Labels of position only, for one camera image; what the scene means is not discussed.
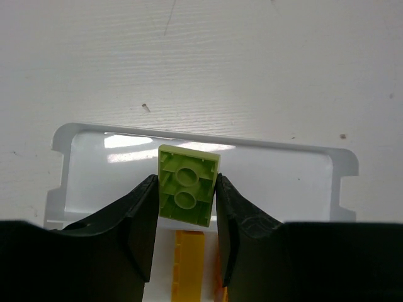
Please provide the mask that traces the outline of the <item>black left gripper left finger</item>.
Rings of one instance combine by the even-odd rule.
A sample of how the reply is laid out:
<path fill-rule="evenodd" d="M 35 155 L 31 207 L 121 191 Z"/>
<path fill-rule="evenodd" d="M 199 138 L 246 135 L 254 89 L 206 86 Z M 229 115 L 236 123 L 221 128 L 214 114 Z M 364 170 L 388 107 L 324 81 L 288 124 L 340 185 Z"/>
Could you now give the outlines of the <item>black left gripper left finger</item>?
<path fill-rule="evenodd" d="M 2 301 L 141 301 L 157 228 L 157 176 L 61 230 L 1 222 Z"/>

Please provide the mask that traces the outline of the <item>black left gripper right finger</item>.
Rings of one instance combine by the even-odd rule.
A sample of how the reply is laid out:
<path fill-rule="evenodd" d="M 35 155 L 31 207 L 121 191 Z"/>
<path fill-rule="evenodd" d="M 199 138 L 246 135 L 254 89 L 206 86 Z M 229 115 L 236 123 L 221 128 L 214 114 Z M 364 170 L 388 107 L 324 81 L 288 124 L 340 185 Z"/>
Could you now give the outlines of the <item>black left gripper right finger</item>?
<path fill-rule="evenodd" d="M 281 223 L 218 176 L 222 284 L 230 301 L 401 301 L 400 223 Z"/>

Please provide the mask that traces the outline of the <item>orange tall lego brick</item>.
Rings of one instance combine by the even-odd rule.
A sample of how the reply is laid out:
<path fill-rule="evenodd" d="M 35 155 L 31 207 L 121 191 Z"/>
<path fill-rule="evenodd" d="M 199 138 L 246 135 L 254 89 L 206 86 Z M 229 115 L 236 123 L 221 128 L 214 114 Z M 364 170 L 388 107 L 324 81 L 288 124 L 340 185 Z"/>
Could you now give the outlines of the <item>orange tall lego brick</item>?
<path fill-rule="evenodd" d="M 215 281 L 214 302 L 228 302 L 227 287 L 223 287 L 222 278 L 217 277 Z"/>

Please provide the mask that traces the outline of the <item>yellow orange long lego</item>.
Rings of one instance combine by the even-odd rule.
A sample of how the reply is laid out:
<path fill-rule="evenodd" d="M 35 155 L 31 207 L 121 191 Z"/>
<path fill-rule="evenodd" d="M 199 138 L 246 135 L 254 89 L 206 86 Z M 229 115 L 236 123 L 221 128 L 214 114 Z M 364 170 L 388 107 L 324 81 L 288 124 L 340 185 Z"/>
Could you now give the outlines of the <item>yellow orange long lego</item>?
<path fill-rule="evenodd" d="M 171 301 L 201 301 L 205 235 L 177 230 Z"/>

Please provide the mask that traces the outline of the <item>lime green lego brick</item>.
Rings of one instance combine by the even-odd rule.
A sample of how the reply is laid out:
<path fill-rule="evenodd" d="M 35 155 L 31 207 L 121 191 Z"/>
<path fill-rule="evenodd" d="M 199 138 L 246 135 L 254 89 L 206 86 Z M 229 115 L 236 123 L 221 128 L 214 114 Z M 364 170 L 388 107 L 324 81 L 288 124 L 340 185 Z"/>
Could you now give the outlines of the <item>lime green lego brick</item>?
<path fill-rule="evenodd" d="M 219 154 L 160 145 L 159 216 L 209 227 L 219 167 Z"/>

